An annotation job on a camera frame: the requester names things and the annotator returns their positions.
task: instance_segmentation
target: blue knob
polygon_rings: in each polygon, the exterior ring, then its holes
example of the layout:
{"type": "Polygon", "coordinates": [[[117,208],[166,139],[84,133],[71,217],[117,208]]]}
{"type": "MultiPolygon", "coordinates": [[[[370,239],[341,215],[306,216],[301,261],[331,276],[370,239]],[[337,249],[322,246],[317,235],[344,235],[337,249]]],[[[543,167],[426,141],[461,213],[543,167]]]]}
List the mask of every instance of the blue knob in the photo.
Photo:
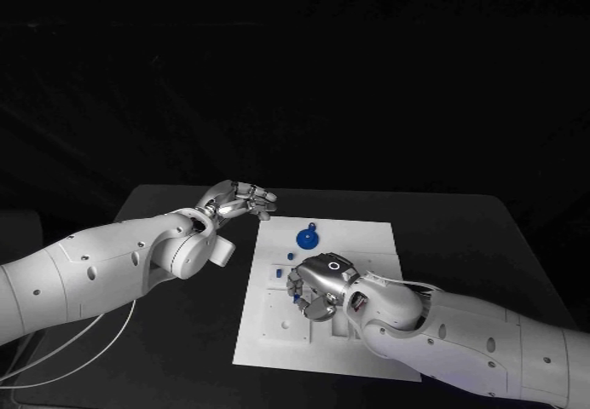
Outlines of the blue knob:
{"type": "Polygon", "coordinates": [[[321,237],[317,233],[317,224],[311,223],[311,226],[298,234],[298,244],[304,249],[311,250],[317,247],[319,242],[321,237]]]}

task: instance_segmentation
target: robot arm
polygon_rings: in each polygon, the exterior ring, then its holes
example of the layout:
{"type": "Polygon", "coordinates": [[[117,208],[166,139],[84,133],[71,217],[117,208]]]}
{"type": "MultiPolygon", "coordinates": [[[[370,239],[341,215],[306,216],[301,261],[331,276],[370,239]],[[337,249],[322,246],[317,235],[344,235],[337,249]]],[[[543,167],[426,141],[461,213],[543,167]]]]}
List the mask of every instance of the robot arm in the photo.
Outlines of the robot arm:
{"type": "Polygon", "coordinates": [[[278,197],[246,183],[216,185],[195,208],[90,228],[0,266],[0,345],[50,326],[113,311],[236,246],[217,234],[246,213],[269,220],[278,197]]]}
{"type": "Polygon", "coordinates": [[[304,316],[329,320],[341,308],[381,358],[491,399],[590,408],[590,335],[474,297],[419,293],[357,272],[332,253],[306,259],[288,282],[318,294],[312,303],[296,302],[304,316]]]}

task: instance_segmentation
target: black background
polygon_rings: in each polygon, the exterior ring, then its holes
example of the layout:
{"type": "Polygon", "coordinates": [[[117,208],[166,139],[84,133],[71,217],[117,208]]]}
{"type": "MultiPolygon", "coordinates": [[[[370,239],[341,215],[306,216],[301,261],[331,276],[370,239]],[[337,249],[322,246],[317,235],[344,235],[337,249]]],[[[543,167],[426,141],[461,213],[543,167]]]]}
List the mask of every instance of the black background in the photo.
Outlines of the black background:
{"type": "Polygon", "coordinates": [[[48,244],[145,183],[491,194],[590,331],[585,2],[51,7],[0,17],[2,207],[48,244]]]}

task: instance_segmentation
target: white cable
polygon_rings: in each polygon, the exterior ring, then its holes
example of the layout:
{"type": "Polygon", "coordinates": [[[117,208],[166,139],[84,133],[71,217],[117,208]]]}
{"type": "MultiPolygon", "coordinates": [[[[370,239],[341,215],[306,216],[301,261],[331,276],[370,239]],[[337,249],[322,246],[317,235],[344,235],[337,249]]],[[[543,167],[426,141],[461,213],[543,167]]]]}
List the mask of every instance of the white cable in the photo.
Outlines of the white cable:
{"type": "Polygon", "coordinates": [[[419,282],[416,282],[416,281],[406,281],[405,279],[389,279],[389,278],[386,278],[386,277],[381,277],[381,276],[377,275],[376,273],[373,273],[370,270],[367,270],[367,273],[368,273],[370,275],[373,275],[374,277],[377,277],[379,279],[384,279],[386,281],[392,281],[393,283],[419,285],[420,287],[426,287],[426,288],[429,288],[430,290],[438,290],[438,291],[445,292],[436,285],[419,283],[419,282]]]}
{"type": "Polygon", "coordinates": [[[3,382],[9,377],[14,377],[15,375],[18,375],[19,373],[22,373],[24,371],[27,371],[29,368],[32,368],[35,365],[41,364],[47,359],[50,359],[60,351],[64,350],[66,347],[68,347],[68,345],[71,345],[71,343],[74,343],[74,341],[87,333],[87,331],[93,328],[93,326],[96,325],[96,323],[99,322],[99,320],[104,317],[104,314],[99,315],[96,317],[96,320],[93,321],[93,323],[87,326],[87,328],[80,332],[80,334],[51,353],[48,354],[44,358],[40,358],[35,362],[31,362],[31,364],[28,364],[22,369],[16,370],[15,372],[11,372],[8,375],[5,375],[3,377],[0,377],[0,382],[3,382]]]}
{"type": "Polygon", "coordinates": [[[68,372],[66,375],[61,375],[60,377],[57,377],[55,379],[53,379],[53,380],[50,380],[50,381],[45,381],[45,382],[42,382],[42,383],[35,383],[35,384],[32,384],[32,385],[0,386],[0,389],[25,389],[25,388],[34,388],[34,387],[41,386],[41,385],[47,385],[47,384],[51,383],[51,382],[60,381],[61,379],[64,379],[66,377],[68,377],[73,373],[78,372],[86,366],[89,366],[89,365],[99,359],[99,357],[104,354],[104,352],[107,351],[107,349],[112,347],[112,345],[113,345],[115,342],[117,341],[117,339],[119,339],[119,337],[120,337],[120,335],[122,335],[122,333],[123,333],[123,331],[125,331],[125,329],[126,329],[129,320],[132,319],[132,315],[133,315],[133,310],[135,310],[135,308],[136,308],[136,300],[133,300],[132,310],[129,311],[129,317],[128,317],[128,319],[126,319],[126,323],[123,324],[123,327],[122,327],[122,329],[120,329],[119,334],[116,335],[116,337],[115,337],[115,339],[112,340],[110,344],[104,347],[103,351],[96,355],[96,357],[94,357],[83,366],[80,366],[74,371],[68,372]]]}

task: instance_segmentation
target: robotic hand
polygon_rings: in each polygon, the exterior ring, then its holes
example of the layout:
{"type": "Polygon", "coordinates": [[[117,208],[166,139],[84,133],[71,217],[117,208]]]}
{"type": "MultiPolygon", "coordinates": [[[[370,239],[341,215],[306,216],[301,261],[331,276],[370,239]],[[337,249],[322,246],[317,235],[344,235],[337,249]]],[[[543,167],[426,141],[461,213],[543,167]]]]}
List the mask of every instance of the robotic hand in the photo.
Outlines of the robotic hand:
{"type": "Polygon", "coordinates": [[[246,213],[270,220],[276,201],[256,185],[224,181],[195,208],[90,228],[0,266],[0,345],[113,311],[208,260],[224,267],[236,246],[220,228],[246,213]]]}
{"type": "Polygon", "coordinates": [[[288,277],[304,316],[345,314],[370,351],[474,394],[590,408],[590,335],[543,324],[433,285],[358,272],[338,254],[288,277]],[[304,284],[317,297],[301,297],[304,284]],[[426,291],[413,291],[419,285],[426,291]]]}

